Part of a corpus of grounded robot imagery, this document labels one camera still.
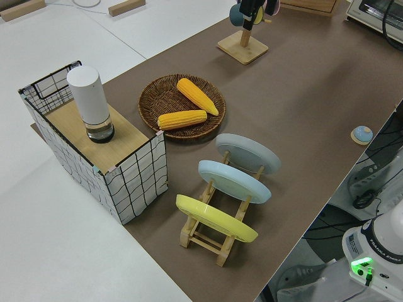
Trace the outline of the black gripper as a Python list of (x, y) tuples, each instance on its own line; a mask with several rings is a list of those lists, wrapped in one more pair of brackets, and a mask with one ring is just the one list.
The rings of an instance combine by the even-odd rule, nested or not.
[[(242, 0), (240, 2), (239, 11), (242, 14), (255, 14), (261, 6), (263, 6), (264, 0)], [(251, 31), (253, 28), (252, 18), (244, 15), (244, 29)]]

